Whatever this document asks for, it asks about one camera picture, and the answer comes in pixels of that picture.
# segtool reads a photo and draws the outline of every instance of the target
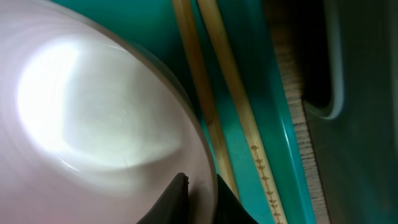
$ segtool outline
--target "black object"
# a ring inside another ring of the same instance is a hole
[[[218,205],[214,224],[257,223],[243,208],[234,193],[229,189],[224,180],[217,174]]]
[[[138,224],[186,224],[188,211],[188,177],[178,173]]]
[[[218,206],[214,224],[256,224],[220,175],[217,175]],[[186,224],[188,222],[188,177],[177,174],[138,224]]]

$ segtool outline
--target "wooden chopstick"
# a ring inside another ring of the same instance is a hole
[[[221,128],[220,117],[218,116],[205,61],[200,48],[190,0],[173,0],[172,4],[220,174],[235,196],[239,198],[223,130]]]
[[[287,224],[284,209],[279,198],[274,177],[267,159],[260,132],[243,87],[238,66],[229,44],[228,36],[216,0],[198,0],[200,12],[216,52],[218,62],[226,80],[229,92],[238,112],[246,141],[261,179],[262,188],[276,224]]]

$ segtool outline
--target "wooden surface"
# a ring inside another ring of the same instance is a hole
[[[185,55],[195,83],[200,108],[205,119],[210,141],[216,155],[220,175],[237,198],[234,174],[226,148],[220,117],[216,109],[216,102],[211,90],[210,80],[206,71],[205,61],[200,48],[199,36],[195,25],[191,2],[187,0],[172,1],[175,17],[178,23]]]
[[[304,71],[298,61],[304,59],[299,58],[297,52],[300,42],[297,41],[299,31],[294,27],[293,7],[291,1],[264,0],[267,25],[284,84],[315,217],[318,224],[328,224],[330,219],[302,104]]]
[[[248,142],[253,161],[261,180],[264,195],[267,197],[275,224],[287,224],[279,193],[271,172],[271,167],[262,143],[251,105],[243,87],[228,35],[221,18],[216,0],[198,0],[201,16],[216,52],[218,62],[228,86],[239,121]]]

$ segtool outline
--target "teal tray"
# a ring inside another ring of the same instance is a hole
[[[55,0],[136,42],[160,58],[186,89],[202,124],[171,0]],[[272,223],[266,197],[246,144],[232,99],[192,1],[201,47],[237,181],[241,203],[259,223]],[[307,182],[260,0],[219,0],[224,24],[259,127],[290,224],[315,223]]]

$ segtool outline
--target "bowl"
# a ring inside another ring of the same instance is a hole
[[[211,223],[213,160],[170,70],[52,2],[1,1],[0,24],[3,223],[135,223],[179,172]]]

